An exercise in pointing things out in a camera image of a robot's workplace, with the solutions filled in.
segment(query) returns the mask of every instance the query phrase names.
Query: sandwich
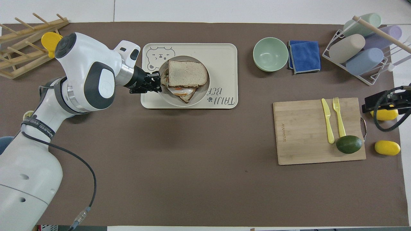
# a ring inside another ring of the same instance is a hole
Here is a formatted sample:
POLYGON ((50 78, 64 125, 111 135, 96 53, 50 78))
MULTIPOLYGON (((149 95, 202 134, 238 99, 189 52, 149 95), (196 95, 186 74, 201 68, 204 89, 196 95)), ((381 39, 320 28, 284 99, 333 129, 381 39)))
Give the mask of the sandwich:
POLYGON ((193 61, 168 60, 168 68, 161 74, 161 84, 186 104, 207 81, 206 67, 193 61))

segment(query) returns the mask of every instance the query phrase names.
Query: brown table mat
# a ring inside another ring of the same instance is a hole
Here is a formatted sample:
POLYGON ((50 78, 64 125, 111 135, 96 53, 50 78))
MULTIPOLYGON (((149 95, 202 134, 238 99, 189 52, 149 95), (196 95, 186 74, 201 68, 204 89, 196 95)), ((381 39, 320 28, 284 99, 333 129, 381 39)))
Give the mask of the brown table mat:
MULTIPOLYGON (((148 110, 118 88, 113 105, 63 122, 53 143, 83 157, 97 175, 97 196, 83 225, 408 226, 401 156, 375 153, 378 140, 399 143, 366 115, 367 159, 280 166, 272 103, 364 97, 393 87, 386 72, 374 86, 321 59, 319 73, 273 73, 253 63, 264 37, 318 41, 322 52, 340 25, 244 23, 71 23, 113 49, 121 40, 232 43, 238 49, 238 105, 231 110, 148 110)), ((14 135, 37 106, 38 86, 63 76, 50 61, 15 80, 0 78, 0 136, 14 135)), ((88 204, 92 177, 72 156, 51 149, 61 186, 39 224, 69 225, 88 204)))

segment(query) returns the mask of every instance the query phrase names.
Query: yellow knife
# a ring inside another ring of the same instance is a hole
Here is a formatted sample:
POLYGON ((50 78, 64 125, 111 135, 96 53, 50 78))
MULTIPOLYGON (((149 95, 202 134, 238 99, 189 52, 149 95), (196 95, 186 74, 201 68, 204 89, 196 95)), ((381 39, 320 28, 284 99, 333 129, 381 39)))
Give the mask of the yellow knife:
POLYGON ((323 103, 324 115, 326 117, 328 142, 334 143, 335 141, 334 135, 332 134, 331 124, 330 124, 330 117, 331 117, 330 108, 328 107, 328 104, 325 99, 321 99, 321 103, 323 103))

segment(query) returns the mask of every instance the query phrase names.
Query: dish rack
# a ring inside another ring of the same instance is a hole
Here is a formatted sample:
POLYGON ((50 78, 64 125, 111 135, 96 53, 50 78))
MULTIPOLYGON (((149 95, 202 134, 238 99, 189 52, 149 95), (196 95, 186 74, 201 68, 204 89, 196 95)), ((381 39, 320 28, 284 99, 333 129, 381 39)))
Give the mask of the dish rack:
POLYGON ((374 67, 372 70, 370 70, 367 73, 364 73, 362 75, 354 75, 355 77, 357 77, 358 79, 360 79, 362 82, 366 83, 367 85, 371 86, 374 85, 374 83, 377 81, 378 77, 380 74, 382 74, 383 72, 386 71, 390 71, 392 72, 393 69, 411 59, 411 48, 409 47, 411 45, 411 39, 409 37, 409 39, 407 39, 407 41, 405 41, 404 43, 398 41, 397 39, 393 38, 392 36, 384 33, 383 31, 381 31, 380 29, 376 28, 375 26, 369 24, 368 22, 364 21, 363 19, 361 19, 360 17, 354 16, 353 17, 354 22, 348 26, 345 30, 338 30, 334 36, 332 37, 330 43, 328 43, 328 46, 326 47, 325 51, 323 52, 322 56, 326 59, 328 59, 329 61, 333 62, 334 64, 336 64, 337 66, 339 66, 340 68, 347 70, 347 68, 345 67, 345 63, 337 63, 334 62, 329 55, 329 51, 330 51, 330 47, 332 45, 334 45, 335 43, 337 43, 338 41, 340 41, 341 39, 345 38, 345 36, 343 35, 350 27, 352 27, 354 24, 359 23, 365 27, 367 27, 368 29, 372 30, 374 33, 380 35, 381 37, 389 40, 390 42, 392 42, 394 45, 396 45, 396 47, 390 49, 387 52, 384 52, 384 59, 376 66, 374 67), (388 58, 401 51, 401 50, 405 50, 407 51, 410 55, 401 59, 400 61, 396 62, 396 63, 391 63, 388 62, 388 58))

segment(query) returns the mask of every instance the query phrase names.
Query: blue cloth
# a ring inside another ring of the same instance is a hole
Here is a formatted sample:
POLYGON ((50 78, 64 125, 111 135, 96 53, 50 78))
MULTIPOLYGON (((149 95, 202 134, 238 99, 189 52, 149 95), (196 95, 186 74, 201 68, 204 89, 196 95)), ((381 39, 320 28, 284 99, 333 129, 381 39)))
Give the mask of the blue cloth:
POLYGON ((291 61, 291 53, 290 53, 290 46, 292 44, 297 44, 297 43, 303 43, 303 42, 309 42, 309 41, 300 41, 300 40, 290 40, 288 41, 288 69, 294 70, 293 68, 293 63, 291 61))
POLYGON ((289 67, 295 74, 318 72, 321 69, 320 48, 317 41, 289 41, 289 67))

